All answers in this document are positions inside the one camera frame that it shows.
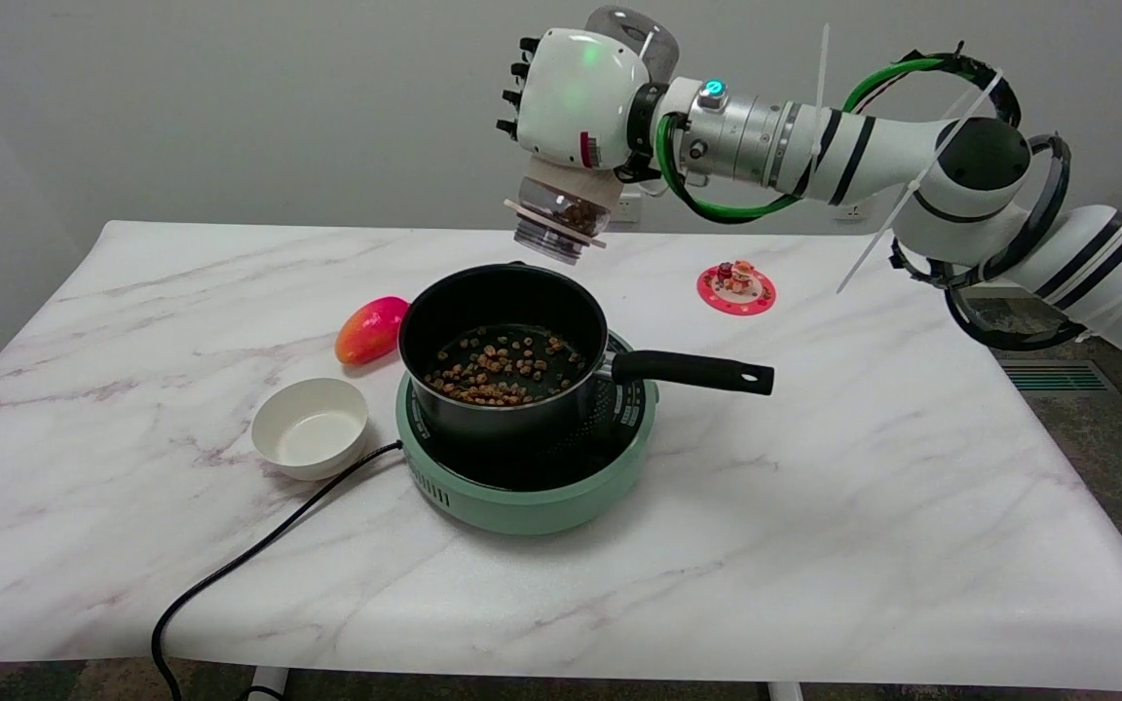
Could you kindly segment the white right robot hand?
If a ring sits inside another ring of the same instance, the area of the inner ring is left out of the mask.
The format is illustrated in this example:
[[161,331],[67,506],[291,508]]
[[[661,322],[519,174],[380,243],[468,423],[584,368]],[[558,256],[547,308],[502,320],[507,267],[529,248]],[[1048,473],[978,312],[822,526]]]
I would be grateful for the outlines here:
[[654,133],[668,85],[636,50],[577,28],[521,37],[518,50],[515,86],[502,93],[513,116],[496,129],[550,164],[609,172],[626,185],[662,178]]

